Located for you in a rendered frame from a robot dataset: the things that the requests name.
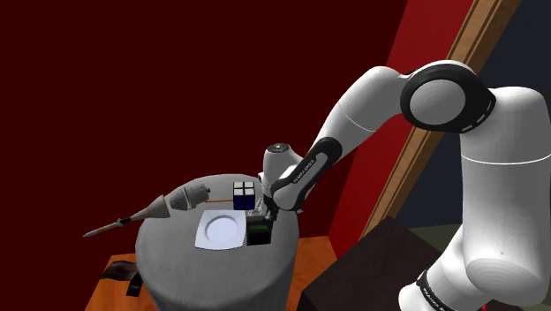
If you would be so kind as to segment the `wooden door frame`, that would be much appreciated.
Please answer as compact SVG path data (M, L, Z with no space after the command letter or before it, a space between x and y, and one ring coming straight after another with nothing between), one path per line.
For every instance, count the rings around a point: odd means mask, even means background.
M460 61L479 73L521 1L474 0L447 58ZM442 136L441 132L411 129L361 237L384 218L397 216Z

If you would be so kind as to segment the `white square plate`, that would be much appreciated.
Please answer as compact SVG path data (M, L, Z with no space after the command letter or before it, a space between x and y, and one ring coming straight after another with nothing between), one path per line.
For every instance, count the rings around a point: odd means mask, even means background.
M195 246L206 250L229 250L244 245L246 219L243 210L205 210L196 232Z

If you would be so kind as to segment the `blue and white puzzle cube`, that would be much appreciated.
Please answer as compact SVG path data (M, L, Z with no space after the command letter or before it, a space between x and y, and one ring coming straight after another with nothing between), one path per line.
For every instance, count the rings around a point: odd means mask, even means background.
M235 181L233 183L233 208L235 210L253 210L255 202L255 187L252 181Z

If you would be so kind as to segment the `round grey table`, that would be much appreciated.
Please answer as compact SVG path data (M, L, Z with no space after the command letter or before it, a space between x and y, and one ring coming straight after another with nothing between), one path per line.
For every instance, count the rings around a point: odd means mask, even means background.
M223 174L196 178L209 199L231 199L235 181L256 177ZM230 250L195 247L203 212L231 209L231 202L202 203L188 211L172 210L169 218L148 218L139 230L135 250L139 273L158 311L286 311L298 245L295 213L281 211L271 243Z

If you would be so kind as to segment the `black box with green panel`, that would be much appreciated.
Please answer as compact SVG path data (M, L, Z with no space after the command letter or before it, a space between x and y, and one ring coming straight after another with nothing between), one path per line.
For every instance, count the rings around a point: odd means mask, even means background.
M264 216L246 218L246 244L248 246L267 245L271 243L273 222Z

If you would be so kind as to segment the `dark robot stand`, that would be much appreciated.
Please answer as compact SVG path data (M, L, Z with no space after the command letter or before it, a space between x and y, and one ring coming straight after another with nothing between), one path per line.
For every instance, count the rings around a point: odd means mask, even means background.
M398 293L440 256L458 226L408 229L386 217L301 293L296 311L400 311Z

